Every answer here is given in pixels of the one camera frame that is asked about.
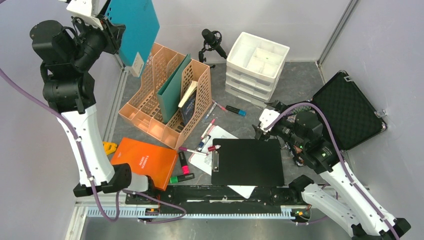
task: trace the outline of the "red marker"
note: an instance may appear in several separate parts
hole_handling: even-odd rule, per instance
[[[182,174],[186,175],[190,173],[189,166],[187,165],[186,155],[183,151],[178,153],[179,162],[181,163]]]

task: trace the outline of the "teal folder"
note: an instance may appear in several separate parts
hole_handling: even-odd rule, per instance
[[[178,104],[181,100],[183,70],[189,65],[191,60],[190,54],[187,54],[159,91],[157,91],[157,101],[159,102],[164,124],[167,124],[178,111]]]

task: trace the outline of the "orange notebook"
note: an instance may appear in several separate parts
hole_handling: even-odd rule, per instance
[[[110,163],[128,163],[131,172],[148,175],[157,189],[165,191],[177,162],[177,151],[124,137]]]

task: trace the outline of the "yellow object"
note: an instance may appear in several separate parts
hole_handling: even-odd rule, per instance
[[[106,155],[113,154],[117,150],[118,145],[113,142],[104,141],[103,148]]]

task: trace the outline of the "black clipboard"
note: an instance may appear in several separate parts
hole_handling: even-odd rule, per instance
[[[216,138],[212,143],[220,145],[212,157],[212,185],[284,185],[281,147],[277,139]]]

